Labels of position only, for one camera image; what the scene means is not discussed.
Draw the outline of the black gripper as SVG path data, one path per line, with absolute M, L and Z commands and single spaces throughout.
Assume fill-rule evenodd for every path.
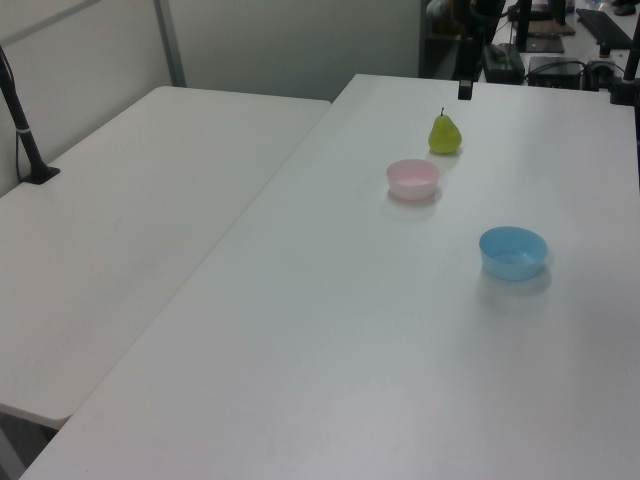
M 480 76 L 483 41 L 484 26 L 479 21 L 472 20 L 464 26 L 456 57 L 459 100 L 472 99 L 473 81 Z

